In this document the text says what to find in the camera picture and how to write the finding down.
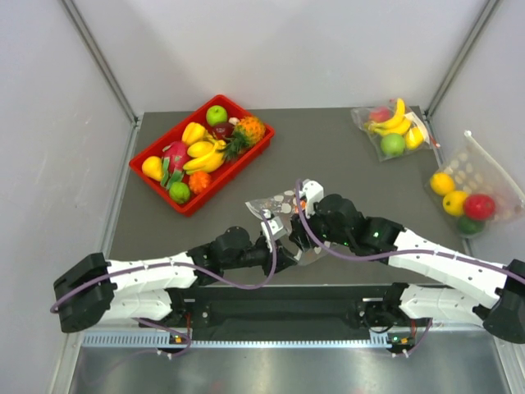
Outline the clear polka dot zip bag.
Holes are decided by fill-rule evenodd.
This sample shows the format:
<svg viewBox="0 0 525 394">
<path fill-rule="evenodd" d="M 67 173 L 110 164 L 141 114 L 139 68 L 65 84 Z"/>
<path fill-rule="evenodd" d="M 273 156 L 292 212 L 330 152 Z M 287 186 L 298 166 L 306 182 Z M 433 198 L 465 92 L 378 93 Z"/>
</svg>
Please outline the clear polka dot zip bag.
<svg viewBox="0 0 525 394">
<path fill-rule="evenodd" d="M 266 199 L 256 199 L 245 202 L 245 205 L 257 219 L 261 218 L 261 211 L 269 211 L 274 217 L 282 221 L 286 234 L 281 236 L 279 240 L 282 245 L 291 252 L 299 266 L 309 265 L 327 255 L 324 249 L 316 245 L 312 249 L 302 251 L 289 239 L 292 232 L 291 218 L 298 212 L 294 191 L 286 190 Z"/>
</svg>

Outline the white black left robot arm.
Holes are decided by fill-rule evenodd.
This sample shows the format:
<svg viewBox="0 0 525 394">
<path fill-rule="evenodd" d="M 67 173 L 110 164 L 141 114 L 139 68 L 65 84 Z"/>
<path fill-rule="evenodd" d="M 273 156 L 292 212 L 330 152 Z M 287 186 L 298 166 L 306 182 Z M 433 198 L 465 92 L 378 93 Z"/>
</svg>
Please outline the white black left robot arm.
<svg viewBox="0 0 525 394">
<path fill-rule="evenodd" d="M 135 318 L 174 326 L 186 314 L 174 290 L 222 282 L 226 270 L 259 266 L 271 278 L 298 264 L 302 254 L 286 249 L 285 234 L 271 223 L 251 241 L 244 228 L 231 227 L 214 241 L 159 259 L 119 261 L 92 253 L 54 282 L 51 311 L 64 333 Z"/>
</svg>

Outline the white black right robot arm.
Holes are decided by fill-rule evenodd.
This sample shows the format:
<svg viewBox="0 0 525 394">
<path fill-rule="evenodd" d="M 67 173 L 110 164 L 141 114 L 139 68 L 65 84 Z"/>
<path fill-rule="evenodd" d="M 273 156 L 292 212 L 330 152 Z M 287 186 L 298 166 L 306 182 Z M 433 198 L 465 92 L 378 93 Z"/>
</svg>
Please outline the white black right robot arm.
<svg viewBox="0 0 525 394">
<path fill-rule="evenodd" d="M 377 261 L 441 284 L 427 288 L 394 283 L 383 298 L 383 315 L 394 325 L 433 318 L 471 323 L 492 336 L 524 343 L 524 262 L 475 259 L 433 243 L 385 218 L 365 217 L 338 194 L 296 191 L 291 239 L 302 250 L 319 247 L 355 262 Z"/>
</svg>

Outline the orange fake carved fruit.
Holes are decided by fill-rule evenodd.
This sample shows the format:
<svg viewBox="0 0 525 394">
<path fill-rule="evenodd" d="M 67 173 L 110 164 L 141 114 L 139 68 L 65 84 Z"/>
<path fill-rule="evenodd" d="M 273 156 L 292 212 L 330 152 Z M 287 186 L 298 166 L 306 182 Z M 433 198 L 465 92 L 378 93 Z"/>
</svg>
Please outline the orange fake carved fruit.
<svg viewBox="0 0 525 394">
<path fill-rule="evenodd" d="M 211 175 L 203 171 L 196 171 L 189 176 L 189 189 L 195 195 L 203 193 L 211 183 Z"/>
</svg>

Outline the green fake lime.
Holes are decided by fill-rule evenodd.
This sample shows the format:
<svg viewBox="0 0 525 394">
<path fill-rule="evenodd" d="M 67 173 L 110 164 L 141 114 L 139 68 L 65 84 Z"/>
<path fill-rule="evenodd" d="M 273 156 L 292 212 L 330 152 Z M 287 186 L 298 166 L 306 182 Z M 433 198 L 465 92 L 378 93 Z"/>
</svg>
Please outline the green fake lime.
<svg viewBox="0 0 525 394">
<path fill-rule="evenodd" d="M 177 204 L 186 204 L 191 196 L 190 188 L 182 181 L 174 182 L 169 188 L 170 198 Z"/>
</svg>

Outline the fake pineapple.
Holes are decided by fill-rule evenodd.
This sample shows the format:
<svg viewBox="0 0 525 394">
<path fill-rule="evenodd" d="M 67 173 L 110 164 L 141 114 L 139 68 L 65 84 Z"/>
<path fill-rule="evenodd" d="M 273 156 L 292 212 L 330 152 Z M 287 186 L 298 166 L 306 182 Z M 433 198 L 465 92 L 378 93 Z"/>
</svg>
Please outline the fake pineapple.
<svg viewBox="0 0 525 394">
<path fill-rule="evenodd" d="M 266 134 L 264 123 L 257 117 L 244 117 L 235 126 L 226 146 L 221 150 L 224 159 L 229 162 L 256 145 Z"/>
</svg>

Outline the green apple in bag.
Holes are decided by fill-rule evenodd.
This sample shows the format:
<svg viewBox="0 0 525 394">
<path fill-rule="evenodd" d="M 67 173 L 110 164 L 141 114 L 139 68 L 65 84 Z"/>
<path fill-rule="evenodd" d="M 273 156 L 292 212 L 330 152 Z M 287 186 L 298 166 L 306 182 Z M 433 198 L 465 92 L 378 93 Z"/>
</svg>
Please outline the green apple in bag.
<svg viewBox="0 0 525 394">
<path fill-rule="evenodd" d="M 389 134 L 381 139 L 381 151 L 387 157 L 398 157 L 404 150 L 405 141 L 402 135 Z"/>
</svg>

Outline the clear zip bag with bananas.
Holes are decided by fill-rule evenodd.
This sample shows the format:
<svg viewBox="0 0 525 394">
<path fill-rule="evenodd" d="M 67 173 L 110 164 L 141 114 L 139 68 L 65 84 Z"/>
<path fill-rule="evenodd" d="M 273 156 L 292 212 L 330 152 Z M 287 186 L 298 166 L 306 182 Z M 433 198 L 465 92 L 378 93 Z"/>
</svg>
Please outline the clear zip bag with bananas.
<svg viewBox="0 0 525 394">
<path fill-rule="evenodd" d="M 351 117 L 368 137 L 380 162 L 440 148 L 426 123 L 402 98 L 384 106 L 353 108 Z"/>
</svg>

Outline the yellow fake pear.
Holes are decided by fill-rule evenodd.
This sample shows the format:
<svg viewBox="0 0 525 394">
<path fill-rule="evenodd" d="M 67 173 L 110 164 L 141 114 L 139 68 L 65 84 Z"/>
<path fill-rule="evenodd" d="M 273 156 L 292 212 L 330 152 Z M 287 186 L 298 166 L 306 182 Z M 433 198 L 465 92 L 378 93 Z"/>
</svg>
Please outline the yellow fake pear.
<svg viewBox="0 0 525 394">
<path fill-rule="evenodd" d="M 147 157 L 142 163 L 141 171 L 148 178 L 160 182 L 164 175 L 162 159 L 158 156 Z"/>
</svg>

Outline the yellow fake bell pepper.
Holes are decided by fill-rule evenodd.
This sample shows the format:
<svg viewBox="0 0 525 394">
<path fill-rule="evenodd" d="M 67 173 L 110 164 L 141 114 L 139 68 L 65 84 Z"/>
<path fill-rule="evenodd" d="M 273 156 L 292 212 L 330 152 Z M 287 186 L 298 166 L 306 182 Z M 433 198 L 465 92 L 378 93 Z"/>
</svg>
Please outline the yellow fake bell pepper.
<svg viewBox="0 0 525 394">
<path fill-rule="evenodd" d="M 207 130 L 203 125 L 197 122 L 191 122 L 184 129 L 181 141 L 187 146 L 191 146 L 192 144 L 201 141 L 206 134 Z"/>
</svg>

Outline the red fruit in bag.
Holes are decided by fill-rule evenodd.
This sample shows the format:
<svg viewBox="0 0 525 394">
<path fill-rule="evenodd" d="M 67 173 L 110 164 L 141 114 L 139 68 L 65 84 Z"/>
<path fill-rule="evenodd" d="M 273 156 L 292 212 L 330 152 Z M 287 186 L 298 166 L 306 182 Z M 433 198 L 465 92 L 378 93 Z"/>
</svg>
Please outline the red fruit in bag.
<svg viewBox="0 0 525 394">
<path fill-rule="evenodd" d="M 369 115 L 368 120 L 375 123 L 382 123 L 392 118 L 392 111 L 388 107 L 377 107 L 373 108 Z"/>
</svg>

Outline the yellow bananas in bag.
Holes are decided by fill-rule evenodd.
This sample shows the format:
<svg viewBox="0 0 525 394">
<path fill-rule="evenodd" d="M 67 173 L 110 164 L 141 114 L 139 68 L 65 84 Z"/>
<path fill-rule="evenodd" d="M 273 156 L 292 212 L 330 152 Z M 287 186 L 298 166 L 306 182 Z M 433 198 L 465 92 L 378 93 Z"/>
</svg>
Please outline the yellow bananas in bag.
<svg viewBox="0 0 525 394">
<path fill-rule="evenodd" d="M 365 124 L 365 129 L 380 136 L 389 134 L 404 135 L 412 125 L 412 122 L 405 115 L 406 104 L 402 98 L 395 100 L 395 106 L 392 111 L 392 118 L 382 123 L 369 121 Z"/>
</svg>

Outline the green fruit in right bag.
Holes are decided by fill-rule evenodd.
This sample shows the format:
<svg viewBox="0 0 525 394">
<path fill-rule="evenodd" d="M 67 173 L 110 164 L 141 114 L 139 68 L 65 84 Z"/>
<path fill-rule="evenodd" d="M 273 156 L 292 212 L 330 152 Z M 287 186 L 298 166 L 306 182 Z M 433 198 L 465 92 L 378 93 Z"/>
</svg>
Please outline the green fruit in right bag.
<svg viewBox="0 0 525 394">
<path fill-rule="evenodd" d="M 471 219 L 467 216 L 458 218 L 456 228 L 462 236 L 475 236 L 485 229 L 484 221 Z"/>
</svg>

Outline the red plastic tray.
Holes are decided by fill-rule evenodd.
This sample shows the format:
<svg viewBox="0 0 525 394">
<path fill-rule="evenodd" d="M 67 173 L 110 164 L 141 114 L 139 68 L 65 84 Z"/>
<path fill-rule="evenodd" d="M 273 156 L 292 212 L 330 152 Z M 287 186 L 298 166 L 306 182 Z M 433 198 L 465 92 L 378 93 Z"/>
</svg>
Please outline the red plastic tray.
<svg viewBox="0 0 525 394">
<path fill-rule="evenodd" d="M 225 160 L 222 150 L 238 128 L 250 146 L 236 159 Z M 189 217 L 262 154 L 274 135 L 271 126 L 219 94 L 136 154 L 129 165 L 178 213 Z"/>
</svg>

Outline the yellow lemon upper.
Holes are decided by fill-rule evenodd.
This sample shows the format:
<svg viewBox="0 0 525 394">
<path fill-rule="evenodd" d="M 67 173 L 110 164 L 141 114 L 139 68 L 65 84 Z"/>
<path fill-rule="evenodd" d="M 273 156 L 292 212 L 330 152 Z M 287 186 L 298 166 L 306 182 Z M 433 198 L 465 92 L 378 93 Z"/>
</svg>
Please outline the yellow lemon upper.
<svg viewBox="0 0 525 394">
<path fill-rule="evenodd" d="M 446 196 L 452 191 L 455 191 L 455 183 L 453 178 L 445 172 L 437 172 L 432 175 L 430 179 L 431 190 L 439 196 Z"/>
</svg>

